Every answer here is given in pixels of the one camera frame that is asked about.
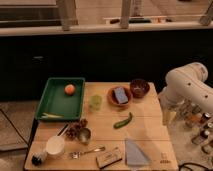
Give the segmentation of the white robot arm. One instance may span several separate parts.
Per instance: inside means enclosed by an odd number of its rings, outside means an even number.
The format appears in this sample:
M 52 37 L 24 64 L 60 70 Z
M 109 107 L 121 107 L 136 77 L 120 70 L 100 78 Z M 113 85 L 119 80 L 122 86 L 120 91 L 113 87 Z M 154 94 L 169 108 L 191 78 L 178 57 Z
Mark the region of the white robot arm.
M 213 88 L 205 84 L 207 78 L 208 70 L 199 62 L 172 69 L 166 74 L 166 86 L 158 94 L 164 125 L 169 124 L 170 112 L 181 106 L 185 100 L 190 100 L 204 112 L 213 114 Z

